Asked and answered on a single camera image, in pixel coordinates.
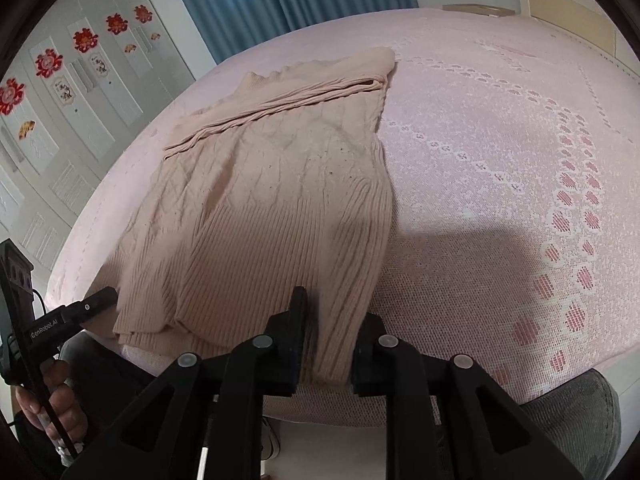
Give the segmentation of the person's left hand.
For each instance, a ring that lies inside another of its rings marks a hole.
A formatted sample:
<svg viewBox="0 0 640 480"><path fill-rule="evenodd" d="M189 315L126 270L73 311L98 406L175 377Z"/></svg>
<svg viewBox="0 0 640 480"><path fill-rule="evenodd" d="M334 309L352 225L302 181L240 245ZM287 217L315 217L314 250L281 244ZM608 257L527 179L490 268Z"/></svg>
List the person's left hand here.
<svg viewBox="0 0 640 480"><path fill-rule="evenodd" d="M88 422L73 389L66 384L70 378L70 366L67 362L56 360L43 373L44 383L50 390L49 403L66 434L74 443L80 442L87 433ZM15 399L28 421L38 430L42 430L53 441L61 440L58 430L52 422L43 426L40 418L47 412L39 405L37 398L27 389L17 386Z"/></svg>

